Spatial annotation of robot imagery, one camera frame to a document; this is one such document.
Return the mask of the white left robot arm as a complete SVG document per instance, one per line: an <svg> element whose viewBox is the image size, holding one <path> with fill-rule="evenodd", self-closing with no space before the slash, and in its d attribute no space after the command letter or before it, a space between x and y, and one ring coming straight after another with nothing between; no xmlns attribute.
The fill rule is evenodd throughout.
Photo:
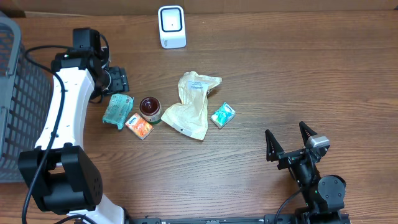
<svg viewBox="0 0 398 224"><path fill-rule="evenodd" d="M66 47L48 69L53 95L45 126L34 150L22 152L18 168L29 191L21 221L27 223L31 199L43 212L64 215L65 223L132 223L125 208L103 193L100 171L83 149L88 103L111 84L109 50L79 44Z"/></svg>

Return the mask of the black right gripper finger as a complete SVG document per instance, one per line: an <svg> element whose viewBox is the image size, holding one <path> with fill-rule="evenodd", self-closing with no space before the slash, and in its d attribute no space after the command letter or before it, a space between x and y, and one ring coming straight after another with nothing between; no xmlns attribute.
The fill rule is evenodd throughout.
<svg viewBox="0 0 398 224"><path fill-rule="evenodd" d="M299 128L302 135L304 146L314 146L314 136L317 133L312 130L309 126L307 126L303 121L299 122Z"/></svg>
<svg viewBox="0 0 398 224"><path fill-rule="evenodd" d="M265 131L266 135L266 160L269 162L274 162L279 160L279 156L284 153L283 148L279 144L279 142L276 140L274 135L271 133L269 129Z"/></svg>

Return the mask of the beige paper pouch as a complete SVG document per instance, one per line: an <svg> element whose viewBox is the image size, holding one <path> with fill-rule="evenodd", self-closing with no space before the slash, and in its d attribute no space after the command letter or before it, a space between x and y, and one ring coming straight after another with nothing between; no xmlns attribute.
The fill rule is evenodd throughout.
<svg viewBox="0 0 398 224"><path fill-rule="evenodd" d="M168 107L161 120L190 138L204 140L208 130L208 94L221 82L221 77L195 71L184 73L177 85L180 102Z"/></svg>

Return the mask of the teal tissue pack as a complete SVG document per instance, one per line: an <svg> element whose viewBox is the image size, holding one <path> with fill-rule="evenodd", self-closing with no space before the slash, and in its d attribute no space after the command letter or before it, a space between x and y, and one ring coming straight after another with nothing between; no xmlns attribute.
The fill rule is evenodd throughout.
<svg viewBox="0 0 398 224"><path fill-rule="evenodd" d="M236 112L232 107L224 102L211 116L210 119L220 129L231 121L236 115Z"/></svg>

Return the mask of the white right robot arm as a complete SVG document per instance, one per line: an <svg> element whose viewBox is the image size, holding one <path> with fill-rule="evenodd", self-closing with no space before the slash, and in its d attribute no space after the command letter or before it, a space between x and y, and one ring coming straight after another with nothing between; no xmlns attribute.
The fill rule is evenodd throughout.
<svg viewBox="0 0 398 224"><path fill-rule="evenodd" d="M270 130L265 131L266 160L277 161L279 170L288 169L298 184L298 191L285 200L274 215L265 215L265 223L350 223L349 215L342 215L345 207L346 182L338 175L322 177L316 163L326 155L330 140L316 133L303 121L299 122L303 148L285 152ZM302 194L306 206L297 208L295 213L283 215L285 206L298 194Z"/></svg>

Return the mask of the green wet wipes pack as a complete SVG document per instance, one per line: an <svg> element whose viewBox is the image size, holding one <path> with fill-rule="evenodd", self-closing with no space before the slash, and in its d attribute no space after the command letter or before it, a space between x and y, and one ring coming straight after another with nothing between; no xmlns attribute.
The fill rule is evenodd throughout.
<svg viewBox="0 0 398 224"><path fill-rule="evenodd" d="M124 127L128 114L133 109L133 105L134 97L124 94L112 95L102 118L102 122L114 124L119 130L121 130Z"/></svg>

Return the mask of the orange tissue pack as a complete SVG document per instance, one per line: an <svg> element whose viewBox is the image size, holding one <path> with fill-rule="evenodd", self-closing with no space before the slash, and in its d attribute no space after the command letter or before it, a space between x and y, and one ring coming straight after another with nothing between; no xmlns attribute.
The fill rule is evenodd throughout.
<svg viewBox="0 0 398 224"><path fill-rule="evenodd" d="M144 140L153 130L153 126L137 113L125 122L125 126L141 140Z"/></svg>

